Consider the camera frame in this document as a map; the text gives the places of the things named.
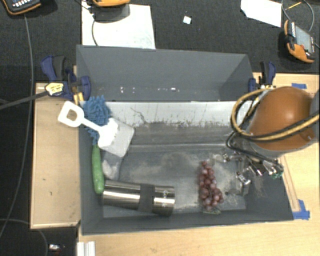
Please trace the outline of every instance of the blue brush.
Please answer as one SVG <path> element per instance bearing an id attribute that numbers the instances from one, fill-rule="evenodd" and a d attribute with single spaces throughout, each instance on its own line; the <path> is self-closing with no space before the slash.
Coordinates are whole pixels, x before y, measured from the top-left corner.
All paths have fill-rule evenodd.
<path id="1" fill-rule="evenodd" d="M 83 105 L 84 117 L 89 121 L 104 126 L 108 124 L 110 116 L 110 110 L 106 106 L 106 100 L 104 96 L 90 97 Z M 86 130 L 92 137 L 92 176 L 94 191 L 97 194 L 101 194 L 105 188 L 105 177 L 101 165 L 100 149 L 97 145 L 99 140 L 99 133 L 91 128 L 86 127 Z"/>

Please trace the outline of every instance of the stainless steel cup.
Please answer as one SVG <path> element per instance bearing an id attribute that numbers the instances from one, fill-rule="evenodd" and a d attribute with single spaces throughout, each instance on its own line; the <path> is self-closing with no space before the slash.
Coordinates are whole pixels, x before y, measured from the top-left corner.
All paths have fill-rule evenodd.
<path id="1" fill-rule="evenodd" d="M 102 199 L 104 205 L 170 216 L 175 205 L 175 188 L 106 180 Z"/>

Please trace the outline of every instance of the toy shovel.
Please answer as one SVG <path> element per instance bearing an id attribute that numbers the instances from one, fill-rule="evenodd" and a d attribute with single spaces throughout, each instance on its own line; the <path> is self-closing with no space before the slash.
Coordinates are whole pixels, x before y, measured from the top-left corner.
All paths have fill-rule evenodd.
<path id="1" fill-rule="evenodd" d="M 75 120 L 71 120 L 67 117 L 70 111 L 74 111 L 76 113 Z M 73 104 L 71 101 L 66 101 L 64 103 L 58 116 L 58 121 L 70 127 L 79 127 L 81 124 L 83 124 L 97 131 L 99 133 L 99 140 L 97 143 L 99 148 L 121 158 L 126 154 L 135 132 L 132 127 L 112 117 L 109 118 L 107 125 L 99 126 L 85 119 L 85 113 L 83 109 Z"/>

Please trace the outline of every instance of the green handle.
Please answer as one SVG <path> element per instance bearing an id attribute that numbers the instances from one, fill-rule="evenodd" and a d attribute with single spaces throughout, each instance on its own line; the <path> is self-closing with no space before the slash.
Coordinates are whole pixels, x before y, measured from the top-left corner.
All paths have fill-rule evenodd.
<path id="1" fill-rule="evenodd" d="M 92 177 L 94 191 L 99 195 L 105 189 L 105 176 L 101 166 L 100 149 L 98 145 L 92 147 Z"/>

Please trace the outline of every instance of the black carpet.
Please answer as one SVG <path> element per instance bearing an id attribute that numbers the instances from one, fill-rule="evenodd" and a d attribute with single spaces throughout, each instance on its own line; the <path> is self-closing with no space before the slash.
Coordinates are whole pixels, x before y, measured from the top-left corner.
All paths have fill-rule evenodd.
<path id="1" fill-rule="evenodd" d="M 288 7 L 295 3 L 285 0 Z M 132 4 L 151 6 L 155 44 L 158 49 L 243 53 L 249 56 L 252 70 L 260 71 L 261 61 L 272 61 L 278 72 L 319 73 L 319 50 L 313 64 L 291 58 L 284 49 L 283 30 L 256 20 L 240 11 L 240 0 L 132 0 Z M 319 43 L 320 2 L 313 0 L 315 23 L 311 34 Z M 304 4 L 288 10 L 302 28 L 311 24 L 310 10 Z M 183 24 L 184 15 L 192 24 Z M 40 61 L 47 55 L 66 56 L 66 65 L 76 64 L 76 45 L 81 43 L 81 7 L 74 0 L 54 0 L 51 4 L 26 14 L 31 44 L 35 81 L 47 78 Z M 27 97 L 31 88 L 31 66 L 26 25 L 23 16 L 7 14 L 0 4 L 0 102 Z M 19 179 L 24 153 L 27 103 L 0 111 L 0 219 L 9 212 Z M 21 186 L 11 218 L 29 221 L 32 124 Z M 48 244 L 64 246 L 60 255 L 75 253 L 76 229 L 45 230 Z M 45 255 L 42 237 L 23 223 L 9 222 L 0 238 L 0 255 Z"/>

